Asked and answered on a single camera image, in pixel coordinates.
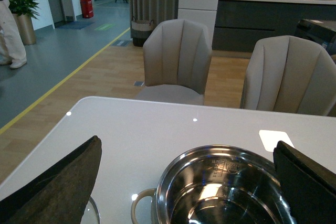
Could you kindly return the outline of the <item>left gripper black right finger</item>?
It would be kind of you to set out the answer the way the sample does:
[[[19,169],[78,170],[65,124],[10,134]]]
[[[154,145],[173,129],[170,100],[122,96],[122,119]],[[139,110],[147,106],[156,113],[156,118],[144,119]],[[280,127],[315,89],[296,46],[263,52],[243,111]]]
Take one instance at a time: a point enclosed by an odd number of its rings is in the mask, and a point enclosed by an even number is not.
[[[335,173],[279,141],[275,170],[297,223],[335,223]]]

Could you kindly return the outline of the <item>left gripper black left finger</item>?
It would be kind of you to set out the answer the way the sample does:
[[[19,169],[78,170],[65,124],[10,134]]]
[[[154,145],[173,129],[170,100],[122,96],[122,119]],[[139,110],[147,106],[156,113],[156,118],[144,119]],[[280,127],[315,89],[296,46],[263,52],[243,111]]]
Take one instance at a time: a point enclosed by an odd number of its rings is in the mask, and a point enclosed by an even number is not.
[[[1,223],[80,223],[101,155],[101,139],[93,136],[1,200]]]

